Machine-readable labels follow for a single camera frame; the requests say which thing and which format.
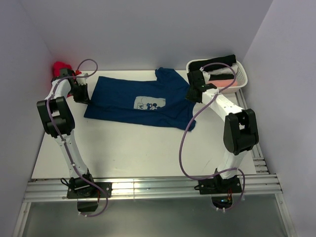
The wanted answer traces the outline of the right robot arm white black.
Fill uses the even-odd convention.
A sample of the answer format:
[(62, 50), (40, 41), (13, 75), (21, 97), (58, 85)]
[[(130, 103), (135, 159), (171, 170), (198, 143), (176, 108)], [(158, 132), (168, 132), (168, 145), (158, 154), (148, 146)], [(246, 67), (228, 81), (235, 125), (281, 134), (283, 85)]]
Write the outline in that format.
[(225, 152), (222, 163), (215, 170), (214, 188), (225, 192), (237, 175), (246, 153), (259, 142), (257, 120), (252, 109), (243, 109), (220, 93), (213, 84), (206, 84), (201, 71), (187, 73), (189, 90), (186, 99), (203, 103), (224, 122), (223, 142)]

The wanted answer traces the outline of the blue Mickey Mouse t-shirt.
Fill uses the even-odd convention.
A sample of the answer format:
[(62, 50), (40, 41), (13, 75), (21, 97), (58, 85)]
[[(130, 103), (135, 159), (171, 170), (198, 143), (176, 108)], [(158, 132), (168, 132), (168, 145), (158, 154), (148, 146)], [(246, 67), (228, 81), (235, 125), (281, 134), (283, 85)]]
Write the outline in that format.
[(189, 84), (174, 69), (155, 70), (156, 80), (99, 77), (84, 117), (192, 131)]

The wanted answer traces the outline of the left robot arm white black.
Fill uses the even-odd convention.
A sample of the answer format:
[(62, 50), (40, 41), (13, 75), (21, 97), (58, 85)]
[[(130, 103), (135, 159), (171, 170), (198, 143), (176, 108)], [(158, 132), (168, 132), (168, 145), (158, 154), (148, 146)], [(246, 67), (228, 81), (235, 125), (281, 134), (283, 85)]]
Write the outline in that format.
[(45, 132), (55, 139), (66, 161), (70, 179), (66, 181), (62, 178), (62, 184), (76, 195), (91, 197), (96, 192), (96, 184), (77, 147), (74, 135), (75, 120), (66, 101), (70, 95), (77, 103), (90, 103), (86, 83), (88, 74), (76, 78), (76, 73), (69, 68), (61, 68), (58, 71), (59, 76), (51, 81), (49, 95), (37, 102), (37, 110)]

